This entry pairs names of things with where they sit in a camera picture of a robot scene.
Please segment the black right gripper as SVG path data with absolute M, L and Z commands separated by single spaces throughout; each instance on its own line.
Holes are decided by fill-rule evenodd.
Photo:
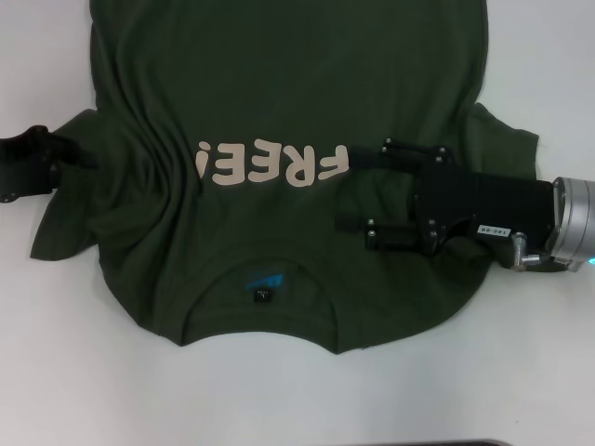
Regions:
M 350 147 L 348 155 L 352 169 L 385 169 L 416 177 L 416 224 L 336 217 L 336 230 L 362 234 L 367 250 L 435 255 L 448 240 L 467 236 L 491 247 L 507 247 L 514 269 L 552 261 L 552 183 L 471 172 L 457 165 L 445 147 L 419 146 L 394 138 L 386 138 L 375 149 Z

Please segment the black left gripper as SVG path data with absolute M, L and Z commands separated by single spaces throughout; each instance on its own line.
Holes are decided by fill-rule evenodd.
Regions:
M 1 139 L 1 203 L 45 195 L 58 187 L 54 160 L 75 166 L 97 166 L 95 156 L 69 138 L 50 134 L 41 125 Z

